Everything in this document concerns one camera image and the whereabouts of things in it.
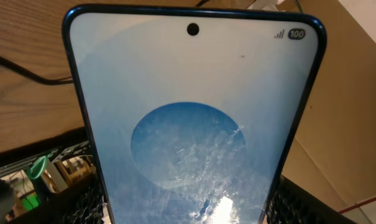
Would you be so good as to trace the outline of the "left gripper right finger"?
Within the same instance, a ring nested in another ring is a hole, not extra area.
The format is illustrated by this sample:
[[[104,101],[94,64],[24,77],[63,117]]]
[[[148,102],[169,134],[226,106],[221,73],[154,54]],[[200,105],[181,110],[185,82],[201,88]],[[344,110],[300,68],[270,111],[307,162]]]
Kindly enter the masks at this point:
[[[355,224],[286,177],[278,182],[265,220],[269,224]]]

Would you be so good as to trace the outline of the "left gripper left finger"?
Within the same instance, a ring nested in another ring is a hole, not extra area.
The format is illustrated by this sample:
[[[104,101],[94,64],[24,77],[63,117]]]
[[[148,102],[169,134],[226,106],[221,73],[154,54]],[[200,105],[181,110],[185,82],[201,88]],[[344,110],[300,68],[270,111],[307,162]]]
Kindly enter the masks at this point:
[[[89,176],[9,224],[103,224],[104,193],[100,181]]]

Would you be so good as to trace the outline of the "blue Samsung Galaxy smartphone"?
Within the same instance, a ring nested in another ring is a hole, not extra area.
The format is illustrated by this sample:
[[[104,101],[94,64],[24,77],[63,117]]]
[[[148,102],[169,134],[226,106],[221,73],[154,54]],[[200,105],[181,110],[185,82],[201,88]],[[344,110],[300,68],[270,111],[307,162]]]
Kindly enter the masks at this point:
[[[62,37],[113,223],[261,223],[323,59],[294,12],[80,4]]]

